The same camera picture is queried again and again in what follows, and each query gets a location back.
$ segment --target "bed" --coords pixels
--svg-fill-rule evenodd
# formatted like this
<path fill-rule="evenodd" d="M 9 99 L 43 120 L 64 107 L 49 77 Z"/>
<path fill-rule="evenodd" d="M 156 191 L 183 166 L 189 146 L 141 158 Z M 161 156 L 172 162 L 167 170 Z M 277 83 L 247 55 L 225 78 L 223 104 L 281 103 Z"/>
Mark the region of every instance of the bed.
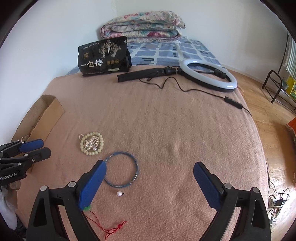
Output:
<path fill-rule="evenodd" d="M 142 47 L 134 48 L 133 59 L 143 58 L 142 54 L 136 56 L 146 51 Z M 159 64 L 158 59 L 148 65 Z M 142 66 L 143 60 L 130 71 L 154 67 Z M 104 228 L 127 221 L 109 241 L 198 240 L 215 210 L 208 206 L 194 179 L 193 166 L 197 161 L 237 189 L 258 187 L 263 199 L 268 200 L 264 152 L 247 111 L 205 93 L 184 93 L 174 80 L 160 90 L 138 80 L 118 83 L 116 75 L 83 77 L 76 73 L 55 78 L 48 85 L 44 94 L 55 95 L 65 113 L 45 141 L 52 151 L 50 159 L 36 163 L 32 173 L 21 180 L 17 214 L 25 225 L 42 185 L 66 186 L 88 172 L 98 159 L 104 160 L 115 151 L 134 155 L 139 175 L 132 185 L 121 189 L 127 195 L 118 197 L 118 189 L 105 182 L 95 195 L 91 210 Z M 183 89 L 199 88 L 226 95 L 247 108 L 237 89 L 222 93 L 180 75 L 176 79 Z M 161 84 L 164 80 L 165 77 L 158 77 L 151 82 Z M 104 138 L 104 149 L 97 156 L 87 156 L 79 148 L 78 135 L 91 131 L 100 132 Z M 107 178 L 123 184 L 134 174 L 133 168 L 128 158 L 114 157 L 107 163 Z M 235 211 L 224 240 L 230 238 L 238 212 Z M 75 240 L 63 209 L 61 214 L 70 240 Z M 94 218 L 90 212 L 85 214 Z M 104 240 L 103 231 L 95 223 L 90 224 Z"/>
<path fill-rule="evenodd" d="M 128 43 L 133 66 L 137 65 L 164 65 L 179 66 L 180 61 L 191 58 L 204 60 L 221 66 L 216 57 L 199 40 L 180 38 L 175 42 L 146 42 Z M 79 73 L 78 66 L 68 72 Z"/>

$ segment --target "pearl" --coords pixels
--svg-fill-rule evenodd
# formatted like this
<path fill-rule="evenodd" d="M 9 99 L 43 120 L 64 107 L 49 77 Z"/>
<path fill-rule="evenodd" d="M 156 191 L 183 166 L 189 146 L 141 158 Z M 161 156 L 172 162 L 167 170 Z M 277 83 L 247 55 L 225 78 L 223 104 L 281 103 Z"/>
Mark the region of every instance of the pearl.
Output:
<path fill-rule="evenodd" d="M 94 131 L 85 136 L 80 134 L 78 137 L 80 139 L 80 150 L 86 155 L 97 155 L 102 151 L 104 140 L 100 133 Z"/>

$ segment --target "ring light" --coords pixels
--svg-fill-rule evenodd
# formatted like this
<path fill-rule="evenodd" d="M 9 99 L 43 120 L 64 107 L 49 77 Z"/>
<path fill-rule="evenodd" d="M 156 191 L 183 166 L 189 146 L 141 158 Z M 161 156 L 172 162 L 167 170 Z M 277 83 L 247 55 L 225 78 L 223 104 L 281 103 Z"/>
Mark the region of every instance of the ring light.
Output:
<path fill-rule="evenodd" d="M 189 68 L 189 64 L 196 64 L 211 70 L 217 69 L 222 73 L 226 74 L 226 79 L 228 80 L 228 82 L 223 82 L 204 76 L 203 74 L 200 74 Z M 227 69 L 224 69 L 216 64 L 205 62 L 198 59 L 185 59 L 181 62 L 180 68 L 182 69 L 181 75 L 205 87 L 222 92 L 232 92 L 237 87 L 237 80 L 235 79 L 235 77 Z"/>

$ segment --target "folded quilt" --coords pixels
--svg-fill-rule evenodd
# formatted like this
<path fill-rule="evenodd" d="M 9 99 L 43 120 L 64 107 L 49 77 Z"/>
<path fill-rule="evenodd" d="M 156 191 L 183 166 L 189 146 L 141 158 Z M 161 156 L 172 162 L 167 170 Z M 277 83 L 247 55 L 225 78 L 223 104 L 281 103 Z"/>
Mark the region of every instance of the folded quilt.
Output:
<path fill-rule="evenodd" d="M 126 36 L 128 42 L 170 42 L 181 37 L 183 20 L 172 11 L 138 12 L 114 18 L 101 28 L 101 36 L 110 39 Z"/>

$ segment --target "white cloth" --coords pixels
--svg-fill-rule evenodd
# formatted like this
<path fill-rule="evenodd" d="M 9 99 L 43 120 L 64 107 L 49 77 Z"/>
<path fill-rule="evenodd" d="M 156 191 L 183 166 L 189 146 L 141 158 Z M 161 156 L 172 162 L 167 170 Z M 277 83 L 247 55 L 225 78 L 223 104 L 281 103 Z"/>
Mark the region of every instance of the white cloth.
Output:
<path fill-rule="evenodd" d="M 4 218 L 9 228 L 15 230 L 17 227 L 17 216 L 15 214 L 15 208 L 12 204 L 5 200 L 5 196 L 8 194 L 7 189 L 1 187 L 0 190 L 0 213 Z"/>

